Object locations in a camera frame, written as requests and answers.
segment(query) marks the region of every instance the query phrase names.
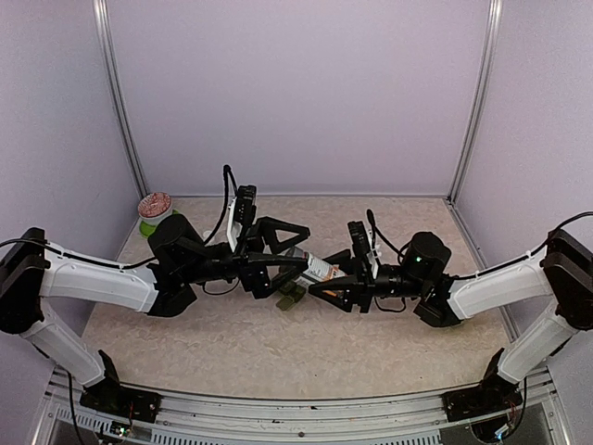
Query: metal corner post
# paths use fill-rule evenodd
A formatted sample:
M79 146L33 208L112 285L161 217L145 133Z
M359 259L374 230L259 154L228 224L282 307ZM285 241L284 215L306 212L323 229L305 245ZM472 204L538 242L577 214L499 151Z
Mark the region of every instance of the metal corner post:
M501 12L502 0L490 0L486 38L484 41L484 50L482 52L482 62L478 75L478 84L473 97L472 112L470 114L470 120L463 137L463 147L461 149L460 160L455 171L453 184L451 185L451 189L448 193L448 199L453 205L455 205L457 199L459 198L461 187L463 186L463 181L465 180L465 175L470 165L475 137L480 125L484 104L486 103L486 91L488 88L490 71L492 71L492 65L494 62L494 53L498 39L498 26L500 24Z
M120 78L118 76L118 68L115 60L113 50L113 42L111 40L111 30L109 28L109 15L107 13L107 0L93 0L93 7L95 10L96 28L99 34L99 42L103 50L103 58L107 70L107 79L109 89L111 91L111 98L117 114L118 123L120 125L121 138L126 151L126 157L132 169L132 176L136 185L136 190L139 197L145 197L149 190L146 184L142 165L136 151L136 146L132 139L132 131L130 130L130 123L128 122L128 115L123 101L123 94L120 87Z

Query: beige tabletop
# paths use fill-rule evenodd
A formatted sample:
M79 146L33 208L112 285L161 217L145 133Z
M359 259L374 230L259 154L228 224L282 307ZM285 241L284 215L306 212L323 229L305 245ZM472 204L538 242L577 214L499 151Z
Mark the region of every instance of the beige tabletop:
M221 211L218 198L177 198L174 208L201 234ZM306 225L302 244L319 257L350 248L347 222L374 210L396 246L430 230L452 250L449 273L476 267L441 199L391 197L259 197L258 216ZM382 246L383 260L396 262ZM120 261L150 256L134 230ZM222 291L226 283L208 285ZM491 356L508 344L497 310L436 329L413 312L345 313L307 295L280 311L278 297L255 300L239 286L198 300L175 318L155 318L97 304L84 339L104 350L122 381L201 394L267 399L327 399L395 395L480 380ZM399 301L384 300L385 306Z

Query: table surface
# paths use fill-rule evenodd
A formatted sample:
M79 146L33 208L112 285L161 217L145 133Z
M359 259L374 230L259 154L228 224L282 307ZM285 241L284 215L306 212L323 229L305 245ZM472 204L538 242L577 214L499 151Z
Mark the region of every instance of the table surface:
M221 211L219 198L177 198L174 208L199 233ZM476 269L469 249L441 199L394 197L259 197L258 216L306 225L303 248L324 257L350 247L347 222L375 212L396 246L430 230L451 248L449 273ZM385 262L396 256L383 246ZM132 232L120 261L150 256ZM228 288L208 285L208 291ZM97 304L84 339L104 350L120 379L198 394L264 398L329 399L395 395L479 381L492 355L508 344L498 310L463 324L435 329L412 312L345 313L307 295L280 311L278 297L254 300L239 286L214 297L196 287L198 300L170 319ZM384 300L385 306L399 301Z

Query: green object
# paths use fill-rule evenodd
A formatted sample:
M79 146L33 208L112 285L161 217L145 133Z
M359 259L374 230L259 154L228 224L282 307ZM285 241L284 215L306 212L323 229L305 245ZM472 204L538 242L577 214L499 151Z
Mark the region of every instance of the green object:
M291 284L293 285L290 286L291 290L289 292L284 293L283 287ZM279 299L276 303L276 307L281 311L290 311L291 309L293 309L295 305L299 303L299 301L301 301L307 293L305 287L301 287L294 282L286 283L286 285L280 288L280 292L283 293L284 296L281 299Z
M177 215L178 213L179 211L173 210L173 215ZM144 238L148 238L149 236L155 233L157 227L157 225L150 225L142 221L140 222L140 235L142 235Z

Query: white wall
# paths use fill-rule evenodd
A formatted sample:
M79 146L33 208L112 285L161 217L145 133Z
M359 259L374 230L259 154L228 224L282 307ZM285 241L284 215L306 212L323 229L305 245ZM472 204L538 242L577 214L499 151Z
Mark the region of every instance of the white wall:
M92 2L5 1L0 41L0 240L38 226L65 247L112 258L132 226L137 197ZM57 304L79 332L90 309ZM27 342L0 333L3 444L25 442L51 371Z
M498 48L461 214L489 264L539 244L593 210L593 3L505 0ZM568 228L593 248L593 221ZM516 304L525 329L546 301ZM593 437L593 336L550 370L577 444Z
M220 194L228 162L267 193L444 196L488 3L109 2L150 187Z

